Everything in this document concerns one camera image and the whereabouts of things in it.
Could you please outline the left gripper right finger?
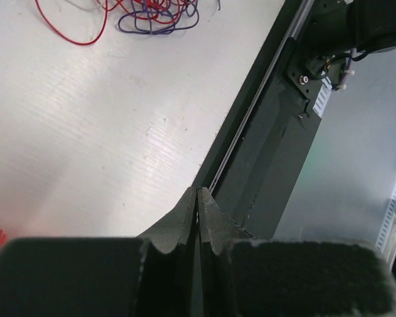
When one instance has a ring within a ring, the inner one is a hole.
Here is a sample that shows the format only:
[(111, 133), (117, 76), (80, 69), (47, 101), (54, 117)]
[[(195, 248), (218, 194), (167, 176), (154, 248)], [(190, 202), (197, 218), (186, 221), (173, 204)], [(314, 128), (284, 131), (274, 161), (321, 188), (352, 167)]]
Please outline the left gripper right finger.
[(396, 316), (396, 281), (371, 247), (252, 237), (197, 191), (205, 316)]

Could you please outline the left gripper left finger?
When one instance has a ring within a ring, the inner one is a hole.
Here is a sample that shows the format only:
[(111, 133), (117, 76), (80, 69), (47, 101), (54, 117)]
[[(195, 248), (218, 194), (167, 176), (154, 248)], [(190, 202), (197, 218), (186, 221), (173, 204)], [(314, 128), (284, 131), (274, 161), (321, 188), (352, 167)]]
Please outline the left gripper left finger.
[(0, 316), (189, 316), (197, 190), (136, 237), (30, 237), (0, 250)]

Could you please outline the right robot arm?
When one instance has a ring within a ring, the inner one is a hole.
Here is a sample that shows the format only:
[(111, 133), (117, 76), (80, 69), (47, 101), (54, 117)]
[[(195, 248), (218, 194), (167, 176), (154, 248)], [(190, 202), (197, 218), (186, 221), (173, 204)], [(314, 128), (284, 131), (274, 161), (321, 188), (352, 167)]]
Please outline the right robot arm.
[(315, 1), (304, 39), (317, 57), (395, 50), (396, 1)]

